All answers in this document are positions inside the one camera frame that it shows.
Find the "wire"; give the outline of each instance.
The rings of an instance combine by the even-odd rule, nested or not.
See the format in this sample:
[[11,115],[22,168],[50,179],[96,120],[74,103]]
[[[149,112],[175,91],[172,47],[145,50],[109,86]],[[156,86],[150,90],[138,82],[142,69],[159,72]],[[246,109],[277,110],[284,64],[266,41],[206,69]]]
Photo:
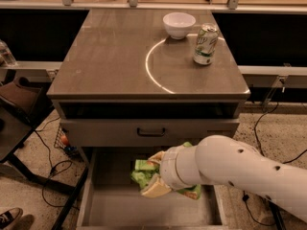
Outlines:
[[36,130],[35,130],[35,134],[38,136],[38,138],[40,139],[42,144],[47,148],[50,167],[53,168],[52,161],[51,161],[51,150],[50,150],[50,148],[46,145],[46,143],[44,142],[44,140],[41,138],[40,134]]
[[248,210],[249,215],[250,215],[250,217],[252,218],[252,220],[255,221],[256,223],[262,225],[262,226],[274,226],[275,223],[272,223],[272,224],[265,224],[265,223],[262,223],[262,222],[260,222],[260,221],[258,221],[258,220],[256,220],[256,219],[254,218],[254,216],[252,215],[252,213],[251,213],[251,211],[250,211],[250,209],[249,209],[249,207],[248,207],[248,199],[249,199],[249,196],[246,194],[245,191],[243,191],[242,200],[245,202],[246,207],[247,207],[247,210]]
[[289,161],[286,161],[286,162],[283,162],[283,164],[289,164],[289,163],[292,163],[292,162],[296,161],[296,159],[301,157],[306,151],[307,151],[307,149],[304,152],[302,152],[299,156],[297,156],[296,158],[294,158],[292,160],[289,160]]
[[[61,171],[57,171],[57,166],[59,166],[60,164],[64,164],[64,163],[69,163],[69,165],[62,169]],[[44,199],[44,201],[49,205],[49,206],[52,206],[52,207],[55,207],[55,208],[62,208],[64,207],[64,205],[55,205],[55,204],[52,204],[50,202],[48,202],[48,200],[46,199],[45,197],[45,194],[44,194],[44,191],[45,191],[45,188],[47,186],[47,184],[49,183],[49,181],[55,177],[56,175],[60,174],[60,173],[63,173],[65,171],[67,171],[71,166],[72,166],[72,162],[70,160],[63,160],[63,161],[60,161],[58,162],[54,167],[51,168],[50,170],[50,175],[48,176],[46,182],[44,183],[43,187],[42,187],[42,190],[41,190],[41,195],[42,195],[42,198]],[[74,209],[76,210],[80,210],[78,207],[75,207],[75,206],[72,206]]]
[[59,117],[57,117],[56,119],[54,119],[54,120],[50,120],[49,122],[47,122],[45,125],[44,125],[44,127],[43,128],[41,128],[41,129],[37,129],[36,130],[36,132],[41,132],[41,131],[43,131],[44,130],[44,128],[46,128],[47,127],[47,125],[49,125],[50,123],[52,123],[52,122],[54,122],[54,121],[56,121],[56,120],[58,120],[59,119]]
[[265,112],[264,114],[262,114],[262,115],[260,116],[260,118],[257,120],[257,122],[256,122],[256,124],[255,124],[255,126],[254,126],[254,128],[253,128],[253,131],[254,131],[255,137],[256,137],[256,141],[257,141],[258,149],[260,150],[260,152],[261,152],[261,154],[262,154],[263,156],[265,156],[265,154],[264,154],[264,152],[262,151],[261,142],[260,142],[259,137],[258,137],[258,134],[257,134],[257,126],[258,126],[260,120],[261,120],[264,116],[266,116],[266,115],[269,114],[269,113],[273,113],[273,112],[278,108],[278,106],[279,106],[279,103],[277,103],[276,106],[275,106],[271,111],[267,111],[267,112]]

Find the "can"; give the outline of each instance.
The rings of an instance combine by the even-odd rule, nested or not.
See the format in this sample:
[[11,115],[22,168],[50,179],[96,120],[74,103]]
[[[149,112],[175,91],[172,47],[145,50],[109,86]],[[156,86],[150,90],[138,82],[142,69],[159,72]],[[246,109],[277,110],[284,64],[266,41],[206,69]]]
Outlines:
[[212,63],[219,33],[219,28],[215,24],[205,23],[201,25],[193,56],[195,62],[201,65]]

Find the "floor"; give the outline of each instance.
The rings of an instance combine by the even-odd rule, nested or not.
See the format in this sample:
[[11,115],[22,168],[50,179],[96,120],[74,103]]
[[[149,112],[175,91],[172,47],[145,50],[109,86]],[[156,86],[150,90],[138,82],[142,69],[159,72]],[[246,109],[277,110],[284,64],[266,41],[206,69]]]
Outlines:
[[[268,111],[273,110],[276,103],[270,103]],[[263,115],[263,108],[259,103],[247,103],[240,115],[240,125],[235,134],[235,139],[257,147],[254,127]],[[257,134],[261,142],[262,151],[270,159],[284,162],[291,160],[307,149],[307,103],[279,103],[278,108],[263,116],[257,125]],[[58,162],[69,160],[71,167],[61,172],[54,179],[75,185],[84,168],[84,162],[79,156],[68,157],[65,152],[55,145],[59,129],[59,116],[54,111],[37,130],[45,144],[50,148],[50,159],[53,165]],[[34,173],[48,176],[50,172],[49,150],[41,143],[36,134],[33,134],[16,155]],[[301,156],[294,166],[307,169],[307,154]],[[68,168],[69,162],[61,164],[60,169]],[[242,200],[243,191],[228,186],[217,186],[224,209],[224,220],[229,229],[262,230],[276,229],[276,226],[263,226],[256,223],[248,213],[247,207]],[[25,182],[23,178],[0,175],[0,211],[12,207],[20,207],[24,215],[14,230],[40,230],[51,229],[60,212],[60,206],[65,203],[66,195],[42,189],[40,186]],[[248,207],[253,217],[261,223],[273,223],[272,214],[268,204],[257,195],[248,194]],[[81,200],[76,202],[62,229],[75,229],[78,218],[78,207]],[[307,229],[307,223],[281,211],[286,229]]]

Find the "drawer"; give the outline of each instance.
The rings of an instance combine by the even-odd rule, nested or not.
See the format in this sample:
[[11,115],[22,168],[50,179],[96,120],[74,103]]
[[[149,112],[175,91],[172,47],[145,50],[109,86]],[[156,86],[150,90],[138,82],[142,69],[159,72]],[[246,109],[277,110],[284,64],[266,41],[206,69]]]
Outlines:
[[157,198],[139,194],[138,185],[130,180],[134,161],[155,152],[150,148],[94,149],[77,229],[227,229],[213,186],[203,186],[198,200],[177,192]]
[[176,146],[212,134],[232,137],[238,125],[238,119],[61,120],[76,147]]

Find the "bottle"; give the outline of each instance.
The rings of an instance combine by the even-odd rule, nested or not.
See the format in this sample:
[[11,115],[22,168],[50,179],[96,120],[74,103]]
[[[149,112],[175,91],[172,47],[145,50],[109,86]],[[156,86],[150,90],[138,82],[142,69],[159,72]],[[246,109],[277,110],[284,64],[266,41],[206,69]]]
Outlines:
[[16,66],[17,65],[17,61],[14,58],[14,56],[12,55],[10,48],[8,47],[6,42],[2,41],[1,39],[0,39],[0,56],[5,61],[7,66]]

